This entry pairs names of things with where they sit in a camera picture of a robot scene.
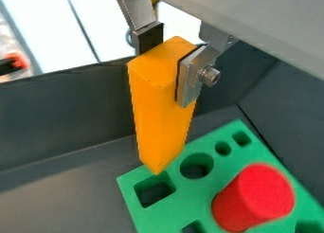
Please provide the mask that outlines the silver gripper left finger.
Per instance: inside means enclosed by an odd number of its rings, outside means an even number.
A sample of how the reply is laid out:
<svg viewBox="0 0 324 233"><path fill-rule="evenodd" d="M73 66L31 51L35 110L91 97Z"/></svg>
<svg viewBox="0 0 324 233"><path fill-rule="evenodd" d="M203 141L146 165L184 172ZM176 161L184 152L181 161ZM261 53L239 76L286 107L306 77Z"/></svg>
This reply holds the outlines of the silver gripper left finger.
<svg viewBox="0 0 324 233"><path fill-rule="evenodd" d="M152 0L117 0L130 29L138 55L164 43L164 24L157 20Z"/></svg>

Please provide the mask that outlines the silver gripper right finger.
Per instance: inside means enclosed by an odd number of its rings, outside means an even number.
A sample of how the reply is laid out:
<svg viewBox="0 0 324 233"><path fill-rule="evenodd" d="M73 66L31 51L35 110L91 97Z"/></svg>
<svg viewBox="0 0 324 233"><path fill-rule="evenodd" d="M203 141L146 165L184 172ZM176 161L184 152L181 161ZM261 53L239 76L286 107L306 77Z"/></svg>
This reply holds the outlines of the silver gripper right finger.
<svg viewBox="0 0 324 233"><path fill-rule="evenodd" d="M239 39L203 22L199 38L204 41L178 61L176 101L187 108L200 96L201 87L213 87L220 80L220 71L215 67L219 56Z"/></svg>

